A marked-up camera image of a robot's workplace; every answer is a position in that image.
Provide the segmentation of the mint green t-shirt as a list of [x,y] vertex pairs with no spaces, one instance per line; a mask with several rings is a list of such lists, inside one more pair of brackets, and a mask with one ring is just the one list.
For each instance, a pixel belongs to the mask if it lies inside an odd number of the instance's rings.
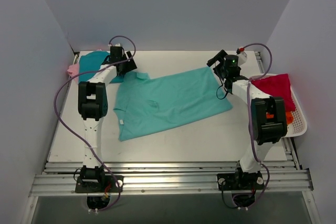
[[119,140],[142,137],[227,112],[232,104],[208,67],[151,79],[129,72],[120,84],[114,112]]

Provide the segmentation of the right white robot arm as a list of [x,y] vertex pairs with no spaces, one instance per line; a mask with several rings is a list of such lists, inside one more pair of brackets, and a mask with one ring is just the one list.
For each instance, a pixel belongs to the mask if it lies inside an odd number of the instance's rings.
[[247,104],[248,130],[251,147],[239,161],[240,171],[233,175],[236,187],[244,189],[252,182],[251,174],[261,170],[269,150],[287,134],[285,102],[281,97],[271,96],[240,74],[246,54],[229,55],[219,51],[208,60],[207,66],[224,82],[226,93],[235,95]]

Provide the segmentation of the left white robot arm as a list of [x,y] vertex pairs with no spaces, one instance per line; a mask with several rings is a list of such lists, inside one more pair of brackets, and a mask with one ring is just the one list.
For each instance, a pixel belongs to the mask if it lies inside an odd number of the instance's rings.
[[115,77],[121,77],[137,68],[130,51],[121,44],[110,45],[98,71],[87,81],[78,83],[78,112],[85,130],[85,157],[79,178],[94,192],[105,188],[106,179],[101,157],[101,130],[108,112],[106,86]]

